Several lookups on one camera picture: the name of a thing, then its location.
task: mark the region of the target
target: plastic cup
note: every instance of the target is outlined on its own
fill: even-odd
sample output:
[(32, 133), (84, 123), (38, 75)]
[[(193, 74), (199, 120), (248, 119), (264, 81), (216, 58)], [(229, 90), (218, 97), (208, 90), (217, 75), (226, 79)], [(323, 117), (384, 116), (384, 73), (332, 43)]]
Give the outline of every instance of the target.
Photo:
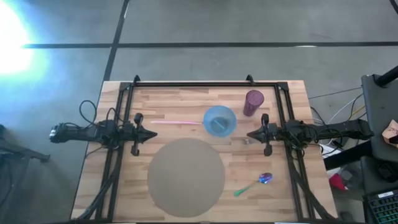
[(228, 107), (214, 106), (206, 111), (203, 124), (210, 134), (225, 137), (235, 130), (236, 117)]
[(257, 90), (251, 90), (246, 94), (246, 101), (244, 102), (243, 114), (252, 116), (254, 112), (264, 102), (264, 95)]

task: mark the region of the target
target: green handle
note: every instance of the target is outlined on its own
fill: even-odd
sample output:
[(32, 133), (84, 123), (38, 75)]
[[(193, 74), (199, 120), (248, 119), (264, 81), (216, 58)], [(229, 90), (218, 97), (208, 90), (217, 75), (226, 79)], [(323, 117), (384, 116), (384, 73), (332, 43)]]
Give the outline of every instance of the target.
[(254, 183), (252, 183), (251, 185), (248, 185), (245, 188), (242, 188), (241, 190), (237, 190), (234, 192), (234, 196), (237, 197), (239, 195), (241, 195), (241, 193), (245, 192), (247, 189), (251, 188), (254, 184), (258, 183), (258, 181), (255, 181)]

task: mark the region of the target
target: circular mat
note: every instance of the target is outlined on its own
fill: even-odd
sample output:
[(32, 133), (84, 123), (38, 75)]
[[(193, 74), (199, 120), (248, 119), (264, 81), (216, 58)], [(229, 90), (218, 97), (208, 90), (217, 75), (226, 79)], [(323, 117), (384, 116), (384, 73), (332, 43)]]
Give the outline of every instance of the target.
[(209, 210), (224, 189), (220, 155), (198, 139), (179, 139), (163, 146), (150, 162), (149, 193), (155, 204), (176, 217)]

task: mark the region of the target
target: blue bowl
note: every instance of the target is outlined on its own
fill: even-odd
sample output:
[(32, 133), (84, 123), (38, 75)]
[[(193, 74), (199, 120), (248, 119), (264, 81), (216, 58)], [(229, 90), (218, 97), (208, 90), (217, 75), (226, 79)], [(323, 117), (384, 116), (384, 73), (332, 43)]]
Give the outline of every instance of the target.
[(214, 106), (208, 109), (203, 118), (205, 129), (217, 137), (229, 136), (236, 128), (234, 112), (226, 106)]

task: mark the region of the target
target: red object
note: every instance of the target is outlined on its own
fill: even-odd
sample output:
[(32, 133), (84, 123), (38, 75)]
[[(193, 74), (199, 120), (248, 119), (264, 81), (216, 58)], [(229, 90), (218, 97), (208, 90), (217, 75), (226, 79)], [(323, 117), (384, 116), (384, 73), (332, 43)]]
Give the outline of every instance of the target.
[(339, 174), (334, 174), (332, 177), (329, 178), (330, 185), (336, 187), (339, 190), (346, 190), (343, 180), (341, 179)]
[(246, 101), (244, 102), (243, 114), (252, 116), (254, 112), (264, 102), (264, 95), (257, 90), (251, 90), (246, 94)]

